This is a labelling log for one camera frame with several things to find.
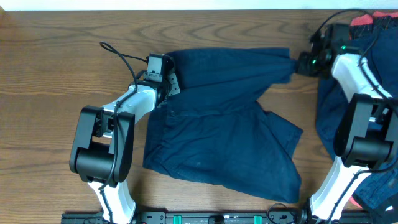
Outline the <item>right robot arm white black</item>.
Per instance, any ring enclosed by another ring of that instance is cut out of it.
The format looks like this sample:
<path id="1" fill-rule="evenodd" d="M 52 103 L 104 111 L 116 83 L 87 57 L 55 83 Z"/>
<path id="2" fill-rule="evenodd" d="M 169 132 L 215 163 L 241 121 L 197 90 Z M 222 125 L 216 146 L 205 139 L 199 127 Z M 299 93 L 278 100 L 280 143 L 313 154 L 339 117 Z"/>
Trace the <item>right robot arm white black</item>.
<path id="1" fill-rule="evenodd" d="M 297 215 L 297 223 L 339 223 L 345 203 L 371 174 L 397 154 L 397 100 L 368 67 L 367 50 L 350 45 L 348 24 L 330 24 L 311 37 L 296 72 L 334 78 L 348 101 L 333 139 L 335 160 L 321 187 Z"/>

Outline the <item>navy blue shorts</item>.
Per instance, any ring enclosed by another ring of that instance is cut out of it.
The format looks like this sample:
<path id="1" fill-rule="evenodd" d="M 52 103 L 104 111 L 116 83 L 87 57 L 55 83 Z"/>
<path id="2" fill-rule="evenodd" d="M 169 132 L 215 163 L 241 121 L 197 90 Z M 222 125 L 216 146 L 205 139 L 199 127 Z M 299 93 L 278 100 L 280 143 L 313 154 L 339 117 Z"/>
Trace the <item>navy blue shorts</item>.
<path id="1" fill-rule="evenodd" d="M 170 53 L 180 93 L 151 112 L 143 166 L 175 179 L 298 202 L 292 157 L 302 130 L 258 99 L 295 70 L 287 48 L 203 48 Z"/>

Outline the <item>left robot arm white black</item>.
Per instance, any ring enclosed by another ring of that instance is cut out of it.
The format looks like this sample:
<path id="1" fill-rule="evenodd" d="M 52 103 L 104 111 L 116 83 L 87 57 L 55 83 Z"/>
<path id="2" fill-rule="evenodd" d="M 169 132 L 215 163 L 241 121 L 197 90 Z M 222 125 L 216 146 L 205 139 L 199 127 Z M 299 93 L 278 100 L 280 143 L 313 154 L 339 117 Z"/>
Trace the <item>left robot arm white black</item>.
<path id="1" fill-rule="evenodd" d="M 175 73 L 145 72 L 123 95 L 102 107 L 81 109 L 69 160 L 70 170 L 95 191 L 105 223 L 134 223 L 136 203 L 127 186 L 134 127 L 166 97 L 180 92 Z"/>

